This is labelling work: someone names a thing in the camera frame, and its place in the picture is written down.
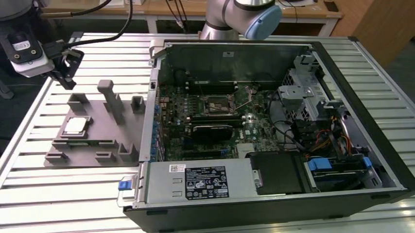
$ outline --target aluminum extrusion table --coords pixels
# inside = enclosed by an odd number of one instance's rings
[[[114,34],[86,33],[78,40],[110,35]],[[73,92],[85,92],[89,99],[103,100],[97,84],[101,79],[113,79],[114,91],[125,100],[134,95],[147,97],[151,72],[149,46],[150,41],[158,38],[197,39],[197,35],[126,34],[115,42],[83,45],[78,49],[86,52],[86,57],[77,73],[74,91],[47,80],[0,159],[0,233],[142,232],[117,202],[118,181],[134,175],[138,168],[53,169],[45,167],[45,156],[70,109],[67,101]],[[346,37],[274,36],[270,40],[319,40],[323,43],[415,174],[415,105],[361,43]],[[133,201],[133,196],[134,193],[127,192],[125,201]],[[415,199],[410,198],[371,207],[346,218],[193,232],[415,232],[414,217]]]

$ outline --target warning label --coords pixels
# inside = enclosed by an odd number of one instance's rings
[[[189,200],[229,197],[229,178],[225,166],[186,168],[186,198]]]

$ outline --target sticker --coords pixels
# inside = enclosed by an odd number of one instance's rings
[[[170,172],[185,172],[186,164],[171,164],[170,165]]]
[[[235,52],[223,52],[223,57],[234,57]]]
[[[22,51],[31,47],[31,42],[27,40],[12,45],[16,51]]]
[[[203,200],[229,198],[229,178],[225,166],[186,168],[186,198]]]

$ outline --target blue tab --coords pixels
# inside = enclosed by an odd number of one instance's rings
[[[319,169],[331,169],[330,160],[326,158],[313,159],[307,163],[311,171]]]
[[[133,190],[133,181],[121,181],[118,183],[119,191]]]
[[[370,161],[369,157],[363,157],[363,162],[365,162],[366,167],[370,168],[371,167],[371,161]]]

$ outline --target metal bracket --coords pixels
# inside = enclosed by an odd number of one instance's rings
[[[157,39],[150,42],[150,57],[155,60],[161,56],[161,52],[165,50],[165,39]]]

